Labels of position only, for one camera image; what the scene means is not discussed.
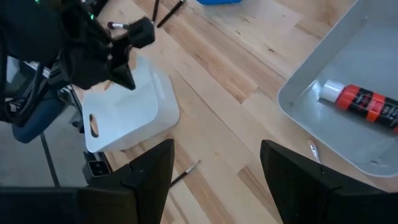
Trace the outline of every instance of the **black stick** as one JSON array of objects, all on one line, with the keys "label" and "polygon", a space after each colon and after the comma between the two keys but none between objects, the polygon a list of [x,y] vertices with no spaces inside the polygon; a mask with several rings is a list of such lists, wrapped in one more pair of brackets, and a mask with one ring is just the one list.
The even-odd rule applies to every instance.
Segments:
[{"label": "black stick", "polygon": [[168,19],[170,19],[170,17],[172,17],[172,15],[177,12],[177,10],[182,6],[182,4],[184,4],[184,2],[186,2],[187,0],[179,0],[179,2],[172,8],[172,10],[170,10],[169,13],[167,13],[167,15],[159,22],[159,24],[157,25],[157,28],[160,28]]},{"label": "black stick", "polygon": [[192,165],[191,167],[189,167],[186,171],[184,171],[182,174],[180,174],[176,179],[174,179],[171,183],[170,183],[170,187],[173,187],[176,183],[178,183],[180,180],[182,180],[186,175],[188,175],[198,164],[200,163],[200,161],[194,163],[194,165]]},{"label": "black stick", "polygon": [[47,163],[49,164],[50,174],[52,177],[52,181],[54,182],[54,186],[60,187],[60,181],[58,180],[57,173],[54,168],[54,163],[52,162],[52,159],[51,159],[49,145],[47,144],[44,133],[40,134],[40,140],[42,141],[45,158],[47,159]]},{"label": "black stick", "polygon": [[159,0],[155,0],[154,12],[152,13],[152,22],[156,21],[158,7],[159,7]]}]

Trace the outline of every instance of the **bottle label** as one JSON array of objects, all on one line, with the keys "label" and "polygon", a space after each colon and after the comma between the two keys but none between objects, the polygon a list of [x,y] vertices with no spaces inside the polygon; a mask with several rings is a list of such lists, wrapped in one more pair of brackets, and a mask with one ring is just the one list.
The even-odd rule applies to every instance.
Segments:
[{"label": "bottle label", "polygon": [[347,110],[391,129],[398,126],[398,101],[364,88],[359,89]]}]

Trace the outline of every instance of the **white plastic container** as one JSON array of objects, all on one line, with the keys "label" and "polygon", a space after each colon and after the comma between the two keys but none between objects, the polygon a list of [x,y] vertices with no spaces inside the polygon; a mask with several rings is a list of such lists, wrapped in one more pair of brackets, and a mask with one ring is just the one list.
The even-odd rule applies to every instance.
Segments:
[{"label": "white plastic container", "polygon": [[280,108],[362,172],[398,175],[398,136],[319,100],[327,80],[398,99],[398,1],[357,0],[280,89]]},{"label": "white plastic container", "polygon": [[[173,126],[180,117],[170,78],[147,59],[137,58],[132,70],[135,90],[113,84],[88,93],[82,104],[87,150],[123,150]],[[98,127],[91,132],[90,115]]]}]

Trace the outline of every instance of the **white bottle cap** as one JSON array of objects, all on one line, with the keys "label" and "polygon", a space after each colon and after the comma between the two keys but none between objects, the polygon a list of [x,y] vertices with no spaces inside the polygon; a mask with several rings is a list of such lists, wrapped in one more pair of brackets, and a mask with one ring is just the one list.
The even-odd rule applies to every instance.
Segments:
[{"label": "white bottle cap", "polygon": [[341,83],[328,80],[322,87],[319,97],[334,103],[344,90],[344,87],[345,86]]}]

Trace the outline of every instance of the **brush handle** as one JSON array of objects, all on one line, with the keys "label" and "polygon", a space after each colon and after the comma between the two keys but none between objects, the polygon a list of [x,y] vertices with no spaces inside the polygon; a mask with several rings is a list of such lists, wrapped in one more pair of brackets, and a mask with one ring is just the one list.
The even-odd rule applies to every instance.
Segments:
[{"label": "brush handle", "polygon": [[172,17],[172,15],[182,6],[182,4],[184,4],[185,1],[179,1],[173,8],[172,10],[170,10],[169,13],[167,13],[167,15],[159,22],[159,24],[157,25],[157,28],[160,28],[168,19],[170,19],[170,17]]},{"label": "brush handle", "polygon": [[182,180],[186,175],[188,175],[187,171],[184,171],[181,175],[179,175],[176,179],[174,179],[170,183],[170,187],[173,187],[178,181]]},{"label": "brush handle", "polygon": [[116,22],[108,22],[108,28],[109,29],[118,29],[118,28],[128,29],[129,25],[127,25],[127,24],[119,24],[119,23],[116,23]]},{"label": "brush handle", "polygon": [[157,8],[159,7],[160,0],[155,0],[154,12],[152,13],[152,22],[156,21]]}]

